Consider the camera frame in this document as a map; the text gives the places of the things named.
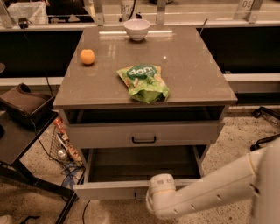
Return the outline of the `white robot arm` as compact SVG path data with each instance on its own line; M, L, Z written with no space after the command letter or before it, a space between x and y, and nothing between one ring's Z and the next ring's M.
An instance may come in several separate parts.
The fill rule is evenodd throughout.
M250 224L280 223L279 138L179 190L170 174L152 177L146 206L167 220L245 199L252 199Z

